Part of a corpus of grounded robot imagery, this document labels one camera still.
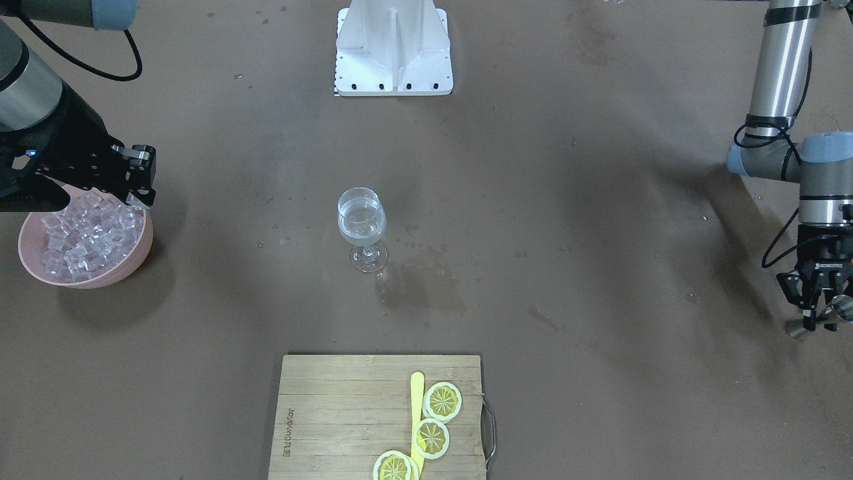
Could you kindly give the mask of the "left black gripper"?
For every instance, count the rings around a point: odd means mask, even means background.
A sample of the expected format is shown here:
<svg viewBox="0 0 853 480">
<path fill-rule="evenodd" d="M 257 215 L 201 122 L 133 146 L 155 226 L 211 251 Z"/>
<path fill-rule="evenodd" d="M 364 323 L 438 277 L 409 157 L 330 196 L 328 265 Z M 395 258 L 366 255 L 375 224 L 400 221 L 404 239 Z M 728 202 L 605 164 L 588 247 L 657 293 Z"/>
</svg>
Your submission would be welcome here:
<svg viewBox="0 0 853 480">
<path fill-rule="evenodd" d="M 802 224 L 797 240 L 795 270 L 776 274 L 776 280 L 787 303 L 802 310 L 802 327 L 814 332 L 832 298 L 851 293 L 852 229 Z"/>
</svg>

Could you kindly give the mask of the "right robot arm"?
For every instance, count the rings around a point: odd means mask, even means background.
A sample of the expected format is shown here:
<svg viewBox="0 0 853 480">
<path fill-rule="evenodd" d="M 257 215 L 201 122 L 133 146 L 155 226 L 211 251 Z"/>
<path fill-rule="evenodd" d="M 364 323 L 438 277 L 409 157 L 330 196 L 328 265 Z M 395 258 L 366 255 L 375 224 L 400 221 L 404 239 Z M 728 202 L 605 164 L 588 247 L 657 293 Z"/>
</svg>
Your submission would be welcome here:
<svg viewBox="0 0 853 480">
<path fill-rule="evenodd" d="M 135 1 L 3 1 L 2 16 L 19 19 L 70 63 L 104 79 L 126 82 L 143 72 L 130 33 Z M 122 31 L 136 61 L 128 75 L 103 72 L 50 40 L 37 21 Z M 156 150 L 126 146 L 100 115 L 7 24 L 2 24 L 1 207 L 3 212 L 54 212 L 70 203 L 65 185 L 98 189 L 134 209 L 155 202 Z"/>
</svg>

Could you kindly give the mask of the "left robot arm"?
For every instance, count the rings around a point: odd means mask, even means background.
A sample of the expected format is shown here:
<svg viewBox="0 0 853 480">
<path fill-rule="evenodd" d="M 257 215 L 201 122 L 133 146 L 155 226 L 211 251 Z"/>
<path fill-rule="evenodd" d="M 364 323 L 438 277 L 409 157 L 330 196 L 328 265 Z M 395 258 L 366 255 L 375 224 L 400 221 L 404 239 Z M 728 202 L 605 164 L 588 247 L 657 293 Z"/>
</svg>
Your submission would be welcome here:
<svg viewBox="0 0 853 480">
<path fill-rule="evenodd" d="M 852 137 L 830 131 L 791 138 L 810 85 L 812 41 L 825 2 L 771 1 L 764 15 L 750 106 L 729 147 L 726 166 L 743 177 L 797 183 L 794 267 L 776 280 L 801 319 L 792 337 L 851 323 Z"/>
</svg>

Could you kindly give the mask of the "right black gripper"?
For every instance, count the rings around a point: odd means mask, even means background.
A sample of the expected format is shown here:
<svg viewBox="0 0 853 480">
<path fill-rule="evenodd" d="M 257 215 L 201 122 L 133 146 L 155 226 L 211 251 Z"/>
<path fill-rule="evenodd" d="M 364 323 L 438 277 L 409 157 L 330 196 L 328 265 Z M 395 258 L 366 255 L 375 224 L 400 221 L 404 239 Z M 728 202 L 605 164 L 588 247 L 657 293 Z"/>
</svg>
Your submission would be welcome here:
<svg viewBox="0 0 853 480">
<path fill-rule="evenodd" d="M 2 133 L 2 211 L 52 212 L 70 195 L 60 183 L 100 189 L 132 209 L 151 209 L 157 151 L 112 137 L 103 120 L 69 86 L 46 119 Z"/>
</svg>

